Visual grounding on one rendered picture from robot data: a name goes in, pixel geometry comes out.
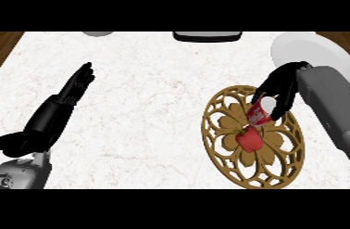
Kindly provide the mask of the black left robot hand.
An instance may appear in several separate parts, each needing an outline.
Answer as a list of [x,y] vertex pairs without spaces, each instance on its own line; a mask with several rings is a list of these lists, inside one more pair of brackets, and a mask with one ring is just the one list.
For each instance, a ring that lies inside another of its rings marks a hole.
[[83,64],[68,79],[58,95],[52,95],[36,110],[23,132],[0,136],[0,150],[20,158],[34,152],[46,152],[55,145],[79,101],[95,81],[92,63]]

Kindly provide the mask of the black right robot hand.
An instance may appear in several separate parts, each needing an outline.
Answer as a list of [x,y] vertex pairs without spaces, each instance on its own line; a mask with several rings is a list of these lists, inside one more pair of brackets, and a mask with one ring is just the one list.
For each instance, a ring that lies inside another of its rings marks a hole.
[[299,93],[297,71],[312,69],[306,61],[288,62],[268,76],[260,87],[256,89],[252,103],[262,96],[277,97],[277,106],[272,110],[271,119],[280,120],[290,111]]

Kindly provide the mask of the red can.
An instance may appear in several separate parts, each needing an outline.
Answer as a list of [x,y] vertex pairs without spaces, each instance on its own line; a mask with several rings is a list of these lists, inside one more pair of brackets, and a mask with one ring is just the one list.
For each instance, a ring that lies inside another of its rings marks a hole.
[[275,107],[277,100],[274,97],[265,96],[259,98],[247,113],[249,124],[252,126],[262,127],[271,122],[271,114]]

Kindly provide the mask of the white plate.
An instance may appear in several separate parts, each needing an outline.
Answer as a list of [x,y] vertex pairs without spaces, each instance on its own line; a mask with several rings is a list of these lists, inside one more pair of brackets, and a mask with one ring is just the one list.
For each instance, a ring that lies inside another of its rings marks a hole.
[[315,32],[286,32],[274,40],[271,57],[277,67],[287,62],[306,61],[314,66],[330,66],[350,75],[350,55]]

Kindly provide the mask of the round brown openwork placemat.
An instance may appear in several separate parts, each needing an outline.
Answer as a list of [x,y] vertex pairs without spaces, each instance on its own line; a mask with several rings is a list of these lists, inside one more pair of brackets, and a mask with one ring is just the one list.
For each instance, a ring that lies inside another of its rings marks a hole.
[[249,153],[235,141],[235,130],[249,126],[249,98],[255,86],[235,85],[213,97],[204,110],[201,134],[216,169],[247,189],[287,187],[305,166],[305,137],[291,112],[257,128],[263,148]]

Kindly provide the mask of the red bell pepper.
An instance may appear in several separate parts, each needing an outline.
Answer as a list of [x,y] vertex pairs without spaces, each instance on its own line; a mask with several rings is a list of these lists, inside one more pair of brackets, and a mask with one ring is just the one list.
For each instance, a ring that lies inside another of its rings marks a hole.
[[235,141],[249,153],[263,147],[263,137],[253,126],[235,131]]

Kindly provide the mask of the grey and black appliance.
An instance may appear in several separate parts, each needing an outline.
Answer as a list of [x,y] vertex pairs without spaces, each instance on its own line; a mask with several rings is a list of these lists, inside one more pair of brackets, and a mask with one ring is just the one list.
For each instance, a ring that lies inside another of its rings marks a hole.
[[222,43],[241,39],[241,32],[173,32],[173,37],[181,42]]

